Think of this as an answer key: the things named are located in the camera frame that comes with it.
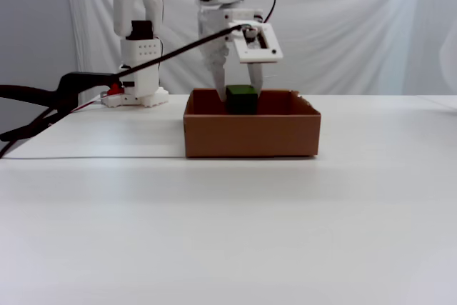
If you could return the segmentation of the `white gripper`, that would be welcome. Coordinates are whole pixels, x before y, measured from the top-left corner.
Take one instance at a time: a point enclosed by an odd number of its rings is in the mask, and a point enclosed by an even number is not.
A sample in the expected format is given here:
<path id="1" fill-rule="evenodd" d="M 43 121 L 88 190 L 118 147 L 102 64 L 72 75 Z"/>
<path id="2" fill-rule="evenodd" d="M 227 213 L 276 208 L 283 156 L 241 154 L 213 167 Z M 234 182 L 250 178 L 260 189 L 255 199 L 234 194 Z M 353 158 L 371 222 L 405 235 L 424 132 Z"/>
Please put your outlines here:
<path id="1" fill-rule="evenodd" d="M 225 64 L 229 55 L 227 44 L 233 46 L 264 46 L 263 11 L 240 4 L 225 4 L 199 9 L 197 16 L 199 40 L 204 41 L 205 65 L 212 75 L 222 102 L 226 100 Z M 247 65 L 251 86 L 257 94 L 263 87 L 262 64 Z"/>

